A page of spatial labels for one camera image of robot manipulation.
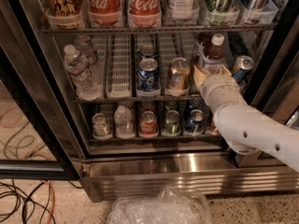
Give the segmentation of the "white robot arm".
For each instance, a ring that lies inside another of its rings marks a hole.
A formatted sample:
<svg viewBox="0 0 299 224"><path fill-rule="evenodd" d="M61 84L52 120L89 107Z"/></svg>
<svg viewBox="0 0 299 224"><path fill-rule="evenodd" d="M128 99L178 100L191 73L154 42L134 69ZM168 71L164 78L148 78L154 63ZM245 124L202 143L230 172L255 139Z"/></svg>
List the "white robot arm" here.
<svg viewBox="0 0 299 224"><path fill-rule="evenodd" d="M227 74L211 74L194 66L192 78L218 132L234 152L251 155L261 150L299 172L298 130L248 105L235 79Z"/></svg>

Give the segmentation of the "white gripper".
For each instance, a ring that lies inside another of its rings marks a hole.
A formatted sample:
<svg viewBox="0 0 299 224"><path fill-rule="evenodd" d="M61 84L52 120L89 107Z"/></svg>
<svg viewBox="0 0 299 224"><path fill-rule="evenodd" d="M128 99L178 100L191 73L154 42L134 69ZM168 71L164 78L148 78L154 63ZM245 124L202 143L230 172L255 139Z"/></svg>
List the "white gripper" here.
<svg viewBox="0 0 299 224"><path fill-rule="evenodd" d="M232 73L224 64L221 65L220 74L212 74L204 68L193 67L192 78L206 105L216 111L223 105L244 104L245 100L240 94L239 85L231 77Z"/></svg>

